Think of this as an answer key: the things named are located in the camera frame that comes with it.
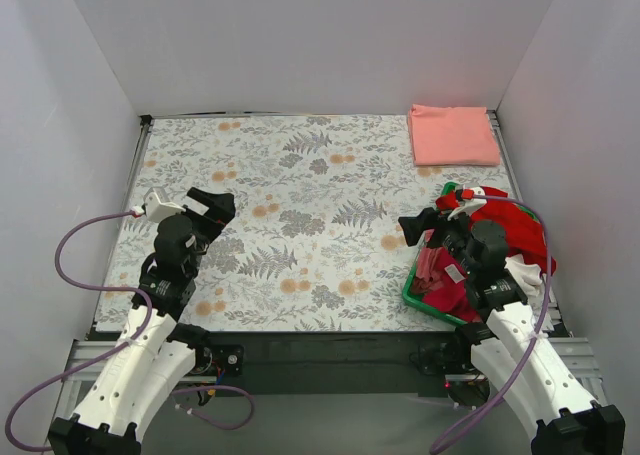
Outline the red t shirt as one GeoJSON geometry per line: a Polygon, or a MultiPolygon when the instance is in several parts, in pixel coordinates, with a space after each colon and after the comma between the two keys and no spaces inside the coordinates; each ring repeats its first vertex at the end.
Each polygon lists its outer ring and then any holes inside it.
{"type": "MultiPolygon", "coordinates": [[[[497,223],[505,231],[508,256],[522,254],[526,263],[538,264],[541,272],[547,273],[547,248],[540,222],[514,202],[497,201],[497,198],[507,198],[506,192],[489,186],[480,187],[491,200],[487,200],[482,209],[468,216],[470,228],[484,220],[497,223]]],[[[440,210],[452,210],[457,206],[455,192],[442,195],[436,200],[436,207],[440,210]]]]}

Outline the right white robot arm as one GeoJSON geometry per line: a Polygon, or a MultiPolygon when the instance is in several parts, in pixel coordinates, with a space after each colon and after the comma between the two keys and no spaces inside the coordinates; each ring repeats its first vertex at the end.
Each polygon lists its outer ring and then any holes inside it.
{"type": "Polygon", "coordinates": [[[536,327],[526,296],[506,268],[506,232],[494,221],[474,224],[464,215],[434,208],[398,220],[408,245],[425,232],[466,274],[466,294],[481,319],[456,330],[454,364],[479,370],[496,395],[476,409],[480,419],[506,402],[525,428],[534,454],[620,454],[625,420],[599,403],[536,327]]]}

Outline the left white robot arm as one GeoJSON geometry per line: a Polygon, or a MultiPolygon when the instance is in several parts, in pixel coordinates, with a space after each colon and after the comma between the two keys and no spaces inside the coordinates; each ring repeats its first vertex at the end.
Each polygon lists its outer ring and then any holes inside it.
{"type": "Polygon", "coordinates": [[[123,329],[105,353],[100,374],[68,417],[57,417],[48,439],[56,454],[138,454],[151,420],[187,373],[205,373],[211,348],[190,328],[175,330],[195,292],[200,263],[210,245],[236,214],[231,193],[197,188],[188,198],[205,207],[198,213],[166,201],[150,190],[135,216],[157,226],[152,252],[145,258],[123,329]]]}

